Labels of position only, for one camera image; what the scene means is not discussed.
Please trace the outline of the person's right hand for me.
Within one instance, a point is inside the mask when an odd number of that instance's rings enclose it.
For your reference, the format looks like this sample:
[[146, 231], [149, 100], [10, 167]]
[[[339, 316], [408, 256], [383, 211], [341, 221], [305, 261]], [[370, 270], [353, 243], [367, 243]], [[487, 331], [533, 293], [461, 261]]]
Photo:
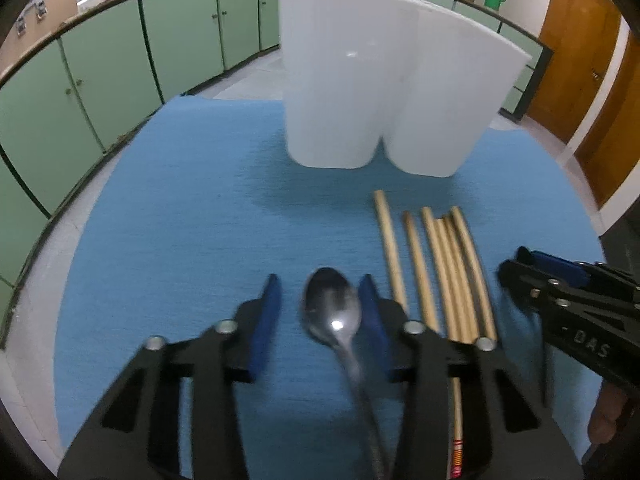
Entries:
[[614, 438], [617, 421], [627, 400], [627, 393], [623, 389], [610, 382], [602, 382], [588, 424], [588, 438], [591, 444], [605, 444]]

